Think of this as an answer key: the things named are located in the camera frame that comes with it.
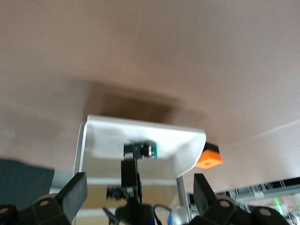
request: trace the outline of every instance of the white tray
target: white tray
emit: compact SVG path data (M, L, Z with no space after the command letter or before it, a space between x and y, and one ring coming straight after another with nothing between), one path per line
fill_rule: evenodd
M82 171L89 184L120 184L125 143L154 141L157 159L138 160L143 185L176 184L191 170L205 145L203 130L89 115L82 138Z

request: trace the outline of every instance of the orange block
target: orange block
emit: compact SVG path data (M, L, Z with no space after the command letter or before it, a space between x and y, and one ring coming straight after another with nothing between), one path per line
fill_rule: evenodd
M207 149L202 152L196 167L208 169L221 163L222 158L220 153Z

